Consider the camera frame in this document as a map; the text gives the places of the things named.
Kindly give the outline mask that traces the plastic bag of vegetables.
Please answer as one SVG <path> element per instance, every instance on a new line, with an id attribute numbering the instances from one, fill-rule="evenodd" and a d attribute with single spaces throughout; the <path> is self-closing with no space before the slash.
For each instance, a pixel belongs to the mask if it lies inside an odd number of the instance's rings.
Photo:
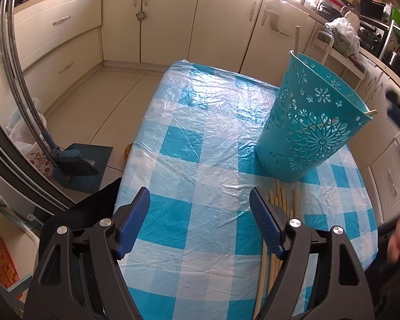
<path id="1" fill-rule="evenodd" d="M 324 31 L 334 38 L 332 48 L 344 57 L 357 56 L 360 51 L 360 38 L 352 24 L 339 17 L 324 24 Z"/>

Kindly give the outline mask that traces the blue dustpan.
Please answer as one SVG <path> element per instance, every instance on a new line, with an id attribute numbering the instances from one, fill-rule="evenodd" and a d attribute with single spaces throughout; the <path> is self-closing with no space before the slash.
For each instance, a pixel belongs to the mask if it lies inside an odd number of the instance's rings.
<path id="1" fill-rule="evenodd" d="M 52 178 L 66 189 L 88 194 L 97 192 L 113 147 L 73 143 L 58 150 Z"/>

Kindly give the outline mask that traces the teal perforated plastic bucket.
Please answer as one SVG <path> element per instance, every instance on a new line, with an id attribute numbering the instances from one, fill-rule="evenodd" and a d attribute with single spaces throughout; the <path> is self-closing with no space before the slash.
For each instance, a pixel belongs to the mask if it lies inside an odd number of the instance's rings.
<path id="1" fill-rule="evenodd" d="M 373 116 L 336 73 L 290 52 L 285 75 L 256 147 L 274 178 L 296 182 L 354 137 Z"/>

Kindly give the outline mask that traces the blue white checkered tablecloth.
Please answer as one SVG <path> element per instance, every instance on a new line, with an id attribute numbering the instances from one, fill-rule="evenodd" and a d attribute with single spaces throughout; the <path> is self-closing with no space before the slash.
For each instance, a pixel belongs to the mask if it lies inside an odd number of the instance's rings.
<path id="1" fill-rule="evenodd" d="M 255 146 L 277 87 L 187 61 L 163 75 L 123 173 L 116 204 L 141 187 L 151 205 L 120 263 L 145 319 L 251 319 L 262 235 L 249 193 L 275 192 Z"/>

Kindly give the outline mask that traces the white rolling storage cart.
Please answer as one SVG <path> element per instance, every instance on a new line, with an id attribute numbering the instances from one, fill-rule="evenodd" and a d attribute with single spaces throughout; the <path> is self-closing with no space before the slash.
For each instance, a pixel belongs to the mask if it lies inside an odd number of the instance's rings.
<path id="1" fill-rule="evenodd" d="M 330 57 L 337 61 L 343 67 L 340 77 L 347 80 L 349 77 L 355 76 L 354 91 L 357 91 L 366 78 L 366 68 L 356 57 L 344 56 L 334 48 L 334 37 L 329 33 L 319 30 L 313 40 L 313 47 L 322 52 L 322 57 L 318 60 L 322 65 L 326 65 L 327 59 Z"/>

